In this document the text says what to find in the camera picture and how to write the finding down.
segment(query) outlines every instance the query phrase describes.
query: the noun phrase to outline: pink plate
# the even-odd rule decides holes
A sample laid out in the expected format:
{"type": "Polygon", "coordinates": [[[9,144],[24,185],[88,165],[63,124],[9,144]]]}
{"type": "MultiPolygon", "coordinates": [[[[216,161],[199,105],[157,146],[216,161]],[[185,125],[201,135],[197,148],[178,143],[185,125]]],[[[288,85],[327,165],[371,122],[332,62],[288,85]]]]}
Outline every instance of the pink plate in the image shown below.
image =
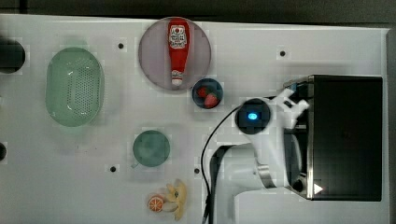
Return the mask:
{"type": "Polygon", "coordinates": [[[146,77],[155,85],[169,91],[191,88],[206,76],[210,65],[211,49],[205,32],[192,21],[190,26],[190,50],[183,83],[174,87],[171,80],[171,62],[167,43],[168,23],[173,18],[164,18],[152,24],[143,34],[139,44],[139,62],[146,77]]]}

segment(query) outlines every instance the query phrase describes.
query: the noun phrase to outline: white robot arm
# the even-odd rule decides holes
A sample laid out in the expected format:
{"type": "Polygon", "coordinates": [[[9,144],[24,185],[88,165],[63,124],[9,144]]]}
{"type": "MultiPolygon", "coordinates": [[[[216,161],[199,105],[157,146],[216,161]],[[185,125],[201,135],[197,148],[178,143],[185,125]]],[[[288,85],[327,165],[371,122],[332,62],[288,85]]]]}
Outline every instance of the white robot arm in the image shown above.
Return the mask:
{"type": "Polygon", "coordinates": [[[309,107],[304,100],[295,104],[289,97],[292,90],[283,90],[276,98],[253,98],[244,102],[234,121],[239,131],[254,147],[257,168],[266,188],[286,187],[283,132],[293,129],[297,118],[309,107]]]}
{"type": "Polygon", "coordinates": [[[234,223],[233,198],[244,191],[289,186],[284,129],[293,129],[297,118],[309,107],[306,101],[295,104],[292,90],[276,98],[252,98],[234,113],[233,122],[251,144],[231,146],[222,156],[212,185],[209,224],[234,223]]]}

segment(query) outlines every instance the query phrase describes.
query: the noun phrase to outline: white table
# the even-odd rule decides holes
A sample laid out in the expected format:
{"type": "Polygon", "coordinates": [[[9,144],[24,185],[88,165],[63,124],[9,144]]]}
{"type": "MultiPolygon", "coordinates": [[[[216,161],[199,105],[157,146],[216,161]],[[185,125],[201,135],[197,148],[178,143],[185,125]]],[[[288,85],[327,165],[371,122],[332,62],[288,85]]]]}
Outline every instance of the white table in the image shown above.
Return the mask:
{"type": "MultiPolygon", "coordinates": [[[[313,74],[382,76],[385,29],[197,22],[212,45],[209,77],[224,88],[213,111],[198,108],[189,91],[170,94],[150,83],[137,60],[140,37],[155,21],[0,15],[0,33],[22,43],[28,59],[15,75],[0,76],[0,223],[175,223],[146,208],[149,193],[180,178],[189,189],[179,223],[200,223],[205,188],[196,175],[204,140],[249,96],[269,96],[290,79],[313,74]],[[104,67],[106,97],[89,125],[57,124],[45,107],[47,66],[59,50],[80,46],[104,67]],[[285,50],[285,57],[279,52],[285,50]],[[171,158],[157,169],[131,165],[137,134],[158,128],[171,138],[171,158]],[[119,169],[111,173],[108,168],[119,169]]],[[[384,107],[387,90],[384,84],[384,107]]],[[[383,197],[380,203],[310,202],[286,189],[236,197],[239,223],[388,223],[388,116],[384,110],[383,197]]],[[[209,144],[245,143],[231,122],[209,144]]]]}

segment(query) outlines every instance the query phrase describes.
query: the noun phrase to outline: black cable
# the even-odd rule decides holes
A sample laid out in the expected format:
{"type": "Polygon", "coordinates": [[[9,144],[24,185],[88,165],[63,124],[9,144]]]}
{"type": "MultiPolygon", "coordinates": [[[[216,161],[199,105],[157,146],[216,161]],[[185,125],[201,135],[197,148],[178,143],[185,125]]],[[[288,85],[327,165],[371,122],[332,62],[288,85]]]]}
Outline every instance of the black cable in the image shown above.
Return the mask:
{"type": "Polygon", "coordinates": [[[213,134],[215,134],[215,132],[218,130],[218,128],[220,127],[220,125],[228,118],[230,117],[230,115],[235,112],[237,109],[239,109],[241,106],[238,106],[236,108],[234,108],[230,113],[228,113],[228,115],[226,117],[224,117],[224,119],[218,124],[218,126],[216,126],[215,130],[213,130],[213,132],[209,135],[209,138],[207,138],[206,143],[204,145],[204,149],[202,150],[201,153],[201,170],[202,170],[202,176],[204,177],[204,181],[206,184],[206,190],[207,190],[207,196],[206,196],[206,207],[205,207],[205,213],[204,213],[204,219],[203,219],[203,223],[205,223],[207,215],[208,215],[208,206],[207,204],[209,203],[209,199],[210,199],[210,187],[209,187],[209,183],[207,182],[206,179],[206,175],[205,175],[205,169],[204,169],[204,155],[205,155],[205,151],[206,151],[206,147],[209,144],[210,139],[212,138],[213,134]]]}

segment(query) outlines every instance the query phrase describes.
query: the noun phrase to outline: blue light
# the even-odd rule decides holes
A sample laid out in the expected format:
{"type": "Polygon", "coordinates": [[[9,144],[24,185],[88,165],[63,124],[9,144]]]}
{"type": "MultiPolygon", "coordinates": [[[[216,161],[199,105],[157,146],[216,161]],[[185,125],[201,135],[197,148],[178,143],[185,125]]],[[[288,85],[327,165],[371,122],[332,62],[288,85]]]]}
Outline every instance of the blue light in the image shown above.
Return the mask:
{"type": "Polygon", "coordinates": [[[256,114],[256,113],[249,113],[249,114],[247,115],[247,117],[248,117],[249,119],[257,119],[257,114],[256,114]]]}

